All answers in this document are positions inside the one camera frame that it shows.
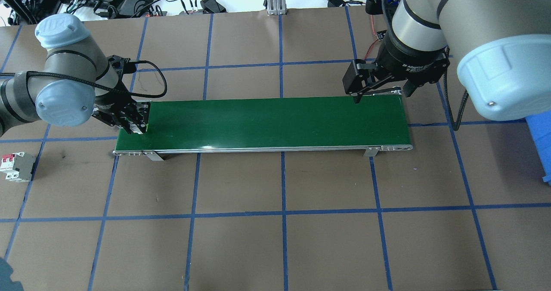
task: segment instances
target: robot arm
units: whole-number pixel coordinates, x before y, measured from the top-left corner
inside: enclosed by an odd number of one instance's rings
[[[477,111],[514,120],[551,110],[551,0],[367,0],[368,14],[388,22],[374,63],[354,60],[343,84],[361,95],[391,81],[408,80],[409,96],[439,80],[449,65]]]
[[[132,62],[106,58],[90,31],[73,15],[46,18],[35,35],[47,49],[41,76],[60,74],[108,90],[60,77],[33,77],[41,73],[32,71],[17,73],[0,86],[0,136],[9,128],[41,119],[57,126],[77,126],[91,116],[129,134],[145,132],[149,104],[134,101],[121,81],[122,74],[136,71]]]

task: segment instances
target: floor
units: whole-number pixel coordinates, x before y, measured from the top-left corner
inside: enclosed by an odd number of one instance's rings
[[[86,25],[106,55],[163,68],[164,100],[343,95],[348,61],[373,41],[361,7]],[[11,44],[0,47],[2,71],[43,67],[33,29],[0,29]],[[148,70],[125,81],[162,89]],[[453,132],[440,85],[405,104],[414,150],[374,159],[262,152],[152,162],[114,157],[117,132],[93,120],[13,128],[0,152],[39,162],[28,185],[0,182],[0,251],[26,291],[548,290],[551,189],[526,123],[488,122],[469,104]]]

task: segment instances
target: green conveyor belt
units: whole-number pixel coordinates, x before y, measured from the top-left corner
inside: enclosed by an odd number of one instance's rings
[[[365,149],[411,145],[400,95],[152,102],[148,131],[115,153]]]

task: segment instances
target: red wire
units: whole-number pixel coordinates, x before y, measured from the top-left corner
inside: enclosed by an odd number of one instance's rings
[[[375,21],[373,20],[373,15],[371,16],[371,31],[373,36],[377,36],[377,33],[375,32]]]
[[[369,54],[371,53],[371,51],[373,50],[373,47],[375,46],[375,44],[378,42],[378,40],[375,40],[370,46],[369,46],[369,49],[368,49],[368,53],[365,54],[364,56],[364,60],[366,58],[368,58]]]

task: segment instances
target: blue tape grid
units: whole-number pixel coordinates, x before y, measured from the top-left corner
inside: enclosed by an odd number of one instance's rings
[[[31,187],[33,187],[33,179],[34,174],[36,173],[36,168],[38,167],[38,163],[40,162],[40,157],[42,156],[42,152],[44,150],[44,145],[46,144],[46,139],[48,138],[48,133],[50,132],[50,125],[48,124],[46,131],[44,132],[44,137],[42,138],[42,144],[40,145],[40,150],[38,152],[38,155],[36,156],[36,162],[33,165],[33,177],[31,178],[31,181],[27,184],[27,189],[25,190],[25,196],[23,197],[23,202],[21,204],[21,207],[19,209],[19,214],[17,216],[17,219],[15,221],[15,226],[13,227],[12,236],[9,239],[8,248],[6,249],[6,254],[4,255],[4,259],[8,260],[9,254],[13,247],[13,242],[15,240],[15,235],[17,234],[17,230],[19,229],[19,224],[21,223],[23,211],[25,210],[25,206],[27,205],[27,200],[29,199],[29,195],[31,192]]]
[[[492,284],[492,289],[497,290],[498,287],[497,287],[497,284],[495,282],[494,271],[492,270],[492,264],[490,263],[490,257],[488,256],[488,251],[486,250],[486,244],[484,242],[484,236],[482,235],[482,229],[480,228],[480,222],[478,221],[477,209],[474,206],[474,201],[473,201],[473,196],[472,196],[472,193],[471,193],[471,188],[469,187],[469,182],[467,180],[467,173],[465,172],[465,167],[463,165],[463,159],[461,158],[461,152],[459,150],[459,145],[457,144],[457,139],[455,137],[455,131],[452,128],[451,118],[449,118],[449,114],[446,111],[447,105],[446,105],[446,101],[444,99],[444,95],[442,93],[442,88],[440,87],[440,83],[437,83],[436,86],[438,88],[438,93],[440,95],[440,100],[442,102],[442,107],[444,109],[444,113],[446,114],[446,120],[447,120],[447,123],[448,123],[449,134],[450,134],[450,136],[452,138],[452,141],[453,141],[453,147],[455,148],[455,153],[457,155],[457,161],[459,162],[459,167],[461,169],[461,175],[463,176],[463,183],[465,184],[465,191],[466,191],[467,197],[469,199],[471,212],[473,213],[474,224],[475,224],[476,229],[477,229],[478,240],[480,241],[480,248],[482,249],[482,254],[484,256],[484,262],[486,263],[486,269],[488,269],[488,276],[490,278],[490,283]]]
[[[348,28],[350,31],[350,40],[352,42],[352,50],[354,58],[357,57],[356,53],[356,43],[354,40],[354,34],[352,30],[352,22],[350,20],[350,12],[348,10],[348,7],[345,7],[346,11],[346,17],[348,22]],[[142,53],[142,47],[143,42],[145,38],[146,28],[147,28],[148,19],[146,18],[144,20],[143,30],[142,30],[142,36],[140,39],[140,44],[138,48],[138,55],[137,58],[140,59],[141,53]],[[206,99],[207,94],[207,86],[208,86],[208,70],[209,69],[219,69],[219,68],[244,68],[244,67],[261,67],[261,66],[279,66],[280,71],[280,97],[283,97],[284,95],[284,87],[283,87],[283,67],[285,65],[299,65],[299,64],[331,64],[331,63],[348,63],[350,60],[318,60],[318,61],[308,61],[308,62],[284,62],[283,61],[283,30],[282,30],[282,16],[279,15],[278,19],[279,24],[279,62],[278,63],[267,63],[267,64],[237,64],[237,65],[216,65],[216,66],[210,66],[209,65],[209,58],[210,58],[210,44],[212,40],[212,28],[213,28],[213,15],[210,15],[210,23],[209,23],[209,37],[208,37],[208,46],[207,46],[207,59],[205,62],[205,66],[203,67],[182,67],[182,68],[164,68],[161,69],[162,71],[184,71],[184,70],[191,70],[191,69],[204,69],[205,70],[205,77],[204,77],[204,88],[203,88],[203,99]],[[12,53],[12,50],[15,46],[16,40],[20,34],[22,26],[18,28],[18,31],[16,33],[16,36],[10,46],[10,49],[8,51],[8,54],[6,56],[6,59],[4,60],[2,64],[2,69],[0,71],[3,71],[10,54]],[[151,72],[154,71],[154,69],[140,69],[138,72]],[[132,91],[134,82],[136,79],[136,74],[132,77],[132,84],[130,86],[130,90]],[[443,101],[443,95],[441,92],[440,85],[438,84],[438,89],[440,93],[440,97],[442,99],[442,103],[444,105]],[[488,274],[490,277],[490,282],[492,284],[493,289],[497,289],[497,285],[494,279],[494,275],[492,273],[492,267],[490,265],[490,260],[488,258],[488,253],[486,251],[486,246],[484,244],[484,238],[482,236],[482,231],[480,229],[480,223],[478,222],[477,217],[477,210],[486,210],[486,209],[502,209],[502,208],[549,208],[551,207],[551,203],[529,203],[529,204],[489,204],[489,205],[475,205],[470,187],[468,185],[467,176],[463,167],[463,162],[461,159],[461,154],[459,147],[457,145],[457,140],[455,138],[455,133],[451,129],[451,125],[449,122],[449,117],[446,116],[447,122],[436,122],[433,124],[410,124],[410,127],[426,127],[426,126],[448,126],[450,128],[450,134],[452,136],[453,144],[456,150],[457,159],[460,164],[463,181],[465,183],[468,199],[470,202],[470,205],[467,206],[443,206],[443,207],[409,207],[409,208],[382,208],[379,195],[378,195],[378,185],[377,185],[377,178],[376,178],[376,169],[375,169],[375,162],[371,158],[370,159],[370,168],[372,173],[372,181],[374,185],[374,195],[375,195],[375,201],[376,201],[376,208],[357,208],[357,209],[331,209],[331,210],[305,210],[305,211],[288,211],[286,206],[286,195],[285,195],[285,152],[281,152],[281,171],[282,171],[282,210],[281,211],[271,211],[271,212],[234,212],[234,213],[203,213],[203,214],[197,214],[195,213],[195,209],[197,206],[197,191],[198,191],[198,180],[199,180],[199,168],[201,163],[201,154],[197,155],[197,161],[195,165],[195,183],[194,183],[194,189],[193,189],[193,203],[192,203],[192,212],[191,214],[173,214],[173,215],[134,215],[134,216],[108,216],[108,207],[110,203],[111,193],[113,189],[115,174],[116,174],[116,168],[118,165],[118,157],[115,158],[112,173],[111,173],[111,179],[109,183],[108,188],[108,195],[106,197],[106,203],[104,208],[103,216],[101,217],[61,217],[61,218],[22,218],[23,210],[26,206],[26,202],[29,197],[29,193],[32,187],[33,182],[28,184],[27,189],[25,191],[25,197],[22,202],[22,206],[19,211],[18,218],[16,219],[0,219],[0,223],[13,223],[14,230],[12,232],[12,236],[10,237],[10,242],[8,244],[8,248],[6,250],[5,258],[7,259],[9,257],[9,254],[11,252],[14,239],[16,236],[16,232],[19,228],[19,224],[21,222],[69,222],[69,221],[100,221],[102,222],[102,226],[100,227],[100,233],[98,236],[98,243],[96,246],[96,251],[94,255],[94,261],[92,265],[92,271],[90,274],[90,280],[88,285],[88,290],[90,291],[93,286],[94,277],[95,277],[95,270],[98,264],[99,259],[99,252],[102,245],[102,237],[105,229],[105,223],[107,221],[111,220],[146,220],[146,219],[190,219],[190,225],[189,225],[189,242],[188,242],[188,250],[187,250],[187,262],[186,262],[186,268],[185,268],[185,290],[189,288],[189,272],[191,270],[191,252],[192,252],[192,245],[193,245],[193,230],[195,226],[195,218],[219,218],[219,217],[254,217],[254,216],[274,216],[274,215],[281,215],[282,216],[282,248],[283,248],[283,282],[284,282],[284,290],[288,291],[289,285],[288,285],[288,263],[287,263],[287,216],[288,215],[305,215],[305,214],[346,214],[346,213],[376,213],[378,215],[378,222],[379,222],[379,228],[380,228],[380,235],[381,235],[381,246],[382,246],[382,252],[384,256],[384,267],[386,270],[386,276],[387,276],[387,283],[388,283],[388,289],[392,291],[392,278],[391,278],[391,272],[390,272],[390,264],[388,262],[388,252],[387,252],[387,246],[386,246],[386,239],[384,235],[384,222],[383,222],[383,215],[382,213],[390,213],[390,212],[429,212],[429,211],[467,211],[470,210],[473,213],[474,222],[477,227],[477,233],[480,240],[480,246],[482,248],[483,254],[484,254],[484,260],[486,262],[486,267],[488,268]],[[526,122],[525,120],[515,120],[515,121],[508,121],[508,122],[494,122],[494,121],[475,121],[475,122],[463,122],[463,125],[477,125],[477,124],[517,124],[517,123],[523,123]],[[42,139],[7,139],[2,140],[0,139],[0,143],[10,143],[10,142],[41,142],[41,147],[39,151],[39,155],[37,157],[37,162],[34,166],[33,173],[36,170],[36,167],[38,165],[38,162],[40,161],[40,157],[43,152],[44,145],[46,142],[86,142],[86,141],[101,141],[101,140],[115,140],[116,137],[90,137],[90,138],[48,138],[50,126],[48,125],[46,132],[44,134],[44,137]]]

